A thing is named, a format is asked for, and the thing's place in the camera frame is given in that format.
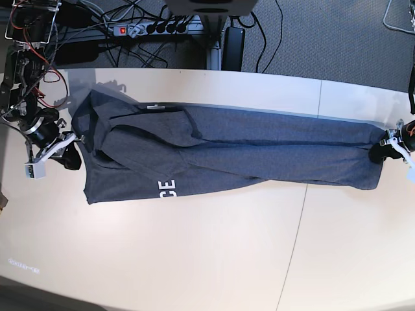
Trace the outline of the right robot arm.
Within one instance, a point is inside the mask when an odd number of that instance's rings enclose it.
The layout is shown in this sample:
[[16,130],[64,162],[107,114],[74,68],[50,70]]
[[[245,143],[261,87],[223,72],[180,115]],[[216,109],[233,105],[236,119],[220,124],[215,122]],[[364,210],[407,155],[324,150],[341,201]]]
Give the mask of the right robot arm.
[[60,1],[13,1],[5,38],[7,50],[1,82],[1,121],[25,139],[28,177],[45,175],[45,162],[52,159],[67,170],[82,164],[75,148],[77,135],[65,131],[57,106],[45,103],[40,83],[48,74],[64,78],[53,64],[58,51],[56,16]]

